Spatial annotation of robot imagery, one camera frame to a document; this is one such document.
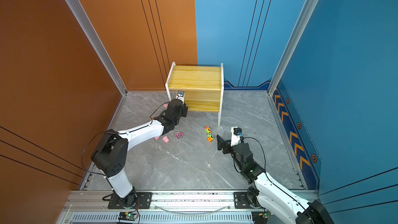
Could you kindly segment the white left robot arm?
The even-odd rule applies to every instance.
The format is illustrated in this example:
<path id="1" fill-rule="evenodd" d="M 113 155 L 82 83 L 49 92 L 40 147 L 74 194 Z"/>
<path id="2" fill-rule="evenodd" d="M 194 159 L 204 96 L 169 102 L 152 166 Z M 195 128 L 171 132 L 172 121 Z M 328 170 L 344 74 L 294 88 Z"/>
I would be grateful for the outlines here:
<path id="1" fill-rule="evenodd" d="M 136 202 L 136 190 L 125 173 L 127 152 L 133 147 L 173 131 L 182 117 L 186 117 L 188 106 L 183 96 L 177 96 L 167 103 L 167 109 L 148 123 L 124 130 L 109 129 L 103 135 L 91 155 L 95 166 L 102 171 L 113 189 L 113 196 L 124 207 L 132 207 Z"/>

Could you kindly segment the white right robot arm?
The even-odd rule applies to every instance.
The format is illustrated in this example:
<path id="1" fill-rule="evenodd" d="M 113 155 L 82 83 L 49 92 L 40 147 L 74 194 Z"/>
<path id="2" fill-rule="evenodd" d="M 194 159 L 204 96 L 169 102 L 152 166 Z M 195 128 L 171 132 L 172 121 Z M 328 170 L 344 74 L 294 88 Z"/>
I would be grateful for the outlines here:
<path id="1" fill-rule="evenodd" d="M 217 136 L 217 149 L 230 154 L 234 166 L 249 183 L 248 202 L 255 208 L 265 208 L 285 224 L 332 224 L 334 221 L 318 200 L 310 202 L 293 193 L 255 162 L 244 137 L 233 135 L 231 140 Z"/>

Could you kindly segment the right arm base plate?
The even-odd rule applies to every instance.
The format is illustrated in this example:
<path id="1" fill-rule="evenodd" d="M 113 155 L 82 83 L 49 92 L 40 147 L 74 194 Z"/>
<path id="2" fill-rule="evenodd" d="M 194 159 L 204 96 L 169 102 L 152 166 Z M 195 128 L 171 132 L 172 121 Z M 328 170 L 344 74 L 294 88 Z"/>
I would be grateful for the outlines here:
<path id="1" fill-rule="evenodd" d="M 249 201 L 247 192 L 234 192 L 234 206 L 236 209 L 255 209 L 257 208 L 252 202 Z"/>

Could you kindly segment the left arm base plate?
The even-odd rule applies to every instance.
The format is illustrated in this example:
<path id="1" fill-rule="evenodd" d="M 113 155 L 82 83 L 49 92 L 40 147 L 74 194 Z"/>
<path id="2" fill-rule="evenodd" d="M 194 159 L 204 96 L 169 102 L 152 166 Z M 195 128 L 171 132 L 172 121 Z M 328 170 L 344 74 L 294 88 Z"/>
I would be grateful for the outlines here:
<path id="1" fill-rule="evenodd" d="M 150 209 L 152 195 L 152 192 L 132 192 L 121 198 L 113 192 L 108 209 Z"/>

